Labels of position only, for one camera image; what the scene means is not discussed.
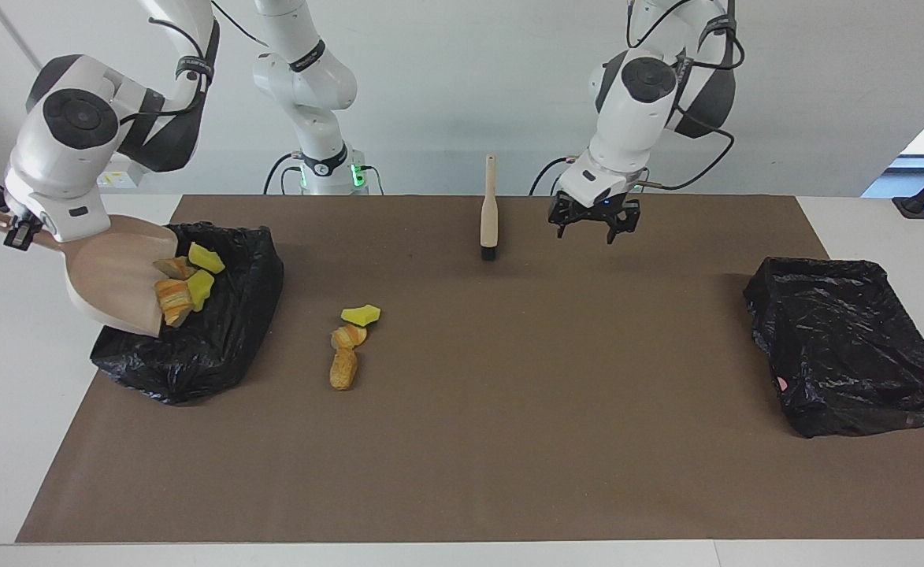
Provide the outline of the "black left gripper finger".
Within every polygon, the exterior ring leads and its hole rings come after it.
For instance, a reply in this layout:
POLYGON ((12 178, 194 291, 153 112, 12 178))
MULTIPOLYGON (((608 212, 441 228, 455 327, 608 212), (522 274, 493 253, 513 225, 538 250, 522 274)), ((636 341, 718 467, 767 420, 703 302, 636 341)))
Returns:
POLYGON ((620 234, 634 233, 640 215, 640 207, 621 207, 607 213, 607 244, 611 245, 620 234))
POLYGON ((565 235, 566 227, 570 224, 580 222, 581 210, 577 207, 551 207, 548 213, 548 222, 555 224, 556 235, 562 239, 565 235))

